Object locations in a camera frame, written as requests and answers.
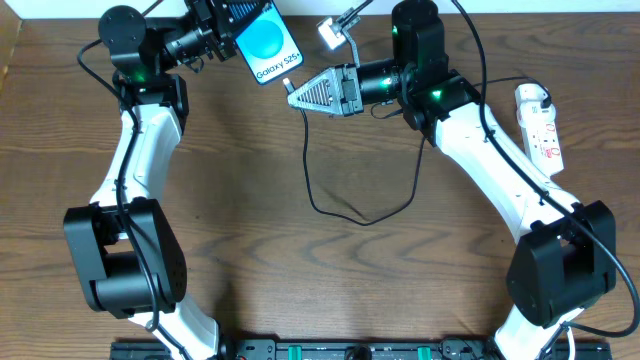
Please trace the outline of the blue screen Galaxy smartphone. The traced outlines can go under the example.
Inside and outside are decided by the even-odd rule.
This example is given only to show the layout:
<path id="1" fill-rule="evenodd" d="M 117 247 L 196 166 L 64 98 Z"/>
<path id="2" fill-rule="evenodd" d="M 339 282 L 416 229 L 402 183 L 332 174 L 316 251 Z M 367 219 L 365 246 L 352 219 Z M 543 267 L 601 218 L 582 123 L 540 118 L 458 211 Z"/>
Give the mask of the blue screen Galaxy smartphone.
<path id="1" fill-rule="evenodd" d="M 254 79 L 266 85 L 304 63 L 304 57 L 272 1 L 237 38 Z"/>

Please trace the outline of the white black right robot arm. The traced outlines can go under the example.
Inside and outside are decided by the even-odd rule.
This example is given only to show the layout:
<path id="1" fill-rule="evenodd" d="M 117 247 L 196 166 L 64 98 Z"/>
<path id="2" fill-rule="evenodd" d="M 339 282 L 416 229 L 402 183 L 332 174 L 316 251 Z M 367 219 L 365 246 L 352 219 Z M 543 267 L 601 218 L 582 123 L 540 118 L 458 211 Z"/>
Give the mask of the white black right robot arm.
<path id="1" fill-rule="evenodd" d="M 444 26 L 431 1 L 392 11 L 392 58 L 326 69 L 289 86 L 289 105 L 338 116 L 397 100 L 409 126 L 455 161 L 509 228 L 516 250 L 507 273 L 513 301 L 493 342 L 503 359 L 540 359 L 577 316 L 615 287 L 615 220 L 602 203 L 581 204 L 507 136 L 482 87 L 448 65 Z"/>

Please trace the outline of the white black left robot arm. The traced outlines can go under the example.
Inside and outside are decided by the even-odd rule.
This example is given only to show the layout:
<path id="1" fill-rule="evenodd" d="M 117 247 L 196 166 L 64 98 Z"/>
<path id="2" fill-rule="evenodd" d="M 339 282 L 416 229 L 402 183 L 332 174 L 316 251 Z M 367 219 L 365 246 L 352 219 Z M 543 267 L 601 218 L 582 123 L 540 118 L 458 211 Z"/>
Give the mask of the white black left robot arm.
<path id="1" fill-rule="evenodd" d="M 179 17 L 151 18 L 127 5 L 100 18 L 98 41 L 114 73 L 122 132 L 106 177 L 63 229 L 88 306 L 153 334 L 174 359 L 233 359 L 233 340 L 187 292 L 187 266 L 161 208 L 174 150 L 189 114 L 185 80 L 206 59 L 227 60 L 268 1 L 190 1 Z"/>

